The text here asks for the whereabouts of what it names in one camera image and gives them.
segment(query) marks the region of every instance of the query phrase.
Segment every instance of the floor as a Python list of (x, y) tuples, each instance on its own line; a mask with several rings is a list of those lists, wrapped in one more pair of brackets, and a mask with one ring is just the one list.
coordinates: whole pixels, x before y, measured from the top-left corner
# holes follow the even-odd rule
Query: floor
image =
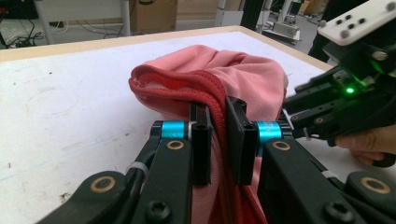
[[(308, 19), (303, 16), (296, 17), (296, 24), (300, 28), (300, 39), (295, 44), (290, 40), (277, 35), (268, 35), (269, 37), (303, 53), (307, 53), (312, 46), (312, 41), (317, 33), (317, 19)], [(198, 28), (212, 27), (213, 21), (178, 21), (177, 30), (189, 30)], [(69, 43), (78, 41), (87, 41), (103, 38), (115, 38), (119, 35), (121, 24), (88, 24), (85, 21), (74, 22), (73, 25), (64, 24), (64, 27), (51, 27), (55, 43)], [(18, 36), (26, 37), (31, 32), (31, 36), (36, 36), (34, 42), (37, 45), (46, 45), (47, 42), (43, 36), (43, 30), (38, 20), (3, 20), (0, 23), (0, 32), (8, 44), (11, 44)]]

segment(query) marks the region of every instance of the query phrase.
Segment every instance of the pink cloth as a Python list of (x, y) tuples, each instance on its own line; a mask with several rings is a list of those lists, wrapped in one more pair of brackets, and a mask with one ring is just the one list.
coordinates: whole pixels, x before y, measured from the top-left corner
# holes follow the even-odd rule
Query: pink cloth
[(249, 120), (275, 120), (288, 80), (278, 63), (263, 57), (191, 46), (137, 66), (129, 80), (136, 98), (167, 119), (189, 119), (190, 102), (209, 107), (211, 184), (193, 188), (192, 223), (266, 223), (257, 199), (261, 159), (252, 185), (233, 185), (227, 156), (225, 97), (247, 102)]

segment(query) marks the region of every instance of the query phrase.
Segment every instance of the fabric fold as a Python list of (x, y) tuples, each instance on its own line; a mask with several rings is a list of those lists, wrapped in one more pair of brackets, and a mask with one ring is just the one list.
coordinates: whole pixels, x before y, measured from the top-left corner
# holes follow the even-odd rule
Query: fabric fold
[(214, 126), (211, 184), (193, 188), (192, 223), (266, 223), (257, 199), (261, 159), (251, 186), (233, 184), (227, 154), (225, 97), (247, 102), (250, 120), (275, 120), (287, 78), (273, 60), (191, 46), (137, 66), (129, 80), (145, 106), (166, 119), (189, 119), (191, 102), (207, 105)]

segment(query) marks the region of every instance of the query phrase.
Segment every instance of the towel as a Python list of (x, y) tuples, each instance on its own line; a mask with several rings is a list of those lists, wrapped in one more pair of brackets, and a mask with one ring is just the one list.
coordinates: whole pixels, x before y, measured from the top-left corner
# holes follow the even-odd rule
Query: towel
[(276, 120), (288, 85), (275, 61), (194, 45), (137, 66), (129, 84), (136, 98), (165, 119), (189, 120), (190, 102), (207, 105), (214, 134), (211, 184), (193, 187), (191, 222), (267, 223), (257, 198), (262, 160), (250, 186), (235, 186), (228, 162), (226, 96), (247, 102), (249, 120)]

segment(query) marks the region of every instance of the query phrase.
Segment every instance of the red fabric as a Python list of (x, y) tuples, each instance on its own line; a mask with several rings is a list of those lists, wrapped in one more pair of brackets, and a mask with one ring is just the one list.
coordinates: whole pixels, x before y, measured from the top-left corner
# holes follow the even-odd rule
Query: red fabric
[(225, 97), (247, 102), (250, 120), (274, 120), (287, 79), (274, 61), (191, 46), (137, 66), (129, 80), (144, 105), (167, 119), (189, 119), (190, 102), (207, 105), (215, 128), (211, 185), (193, 188), (192, 223), (266, 223), (257, 199), (261, 159), (251, 186), (233, 185), (227, 155)]

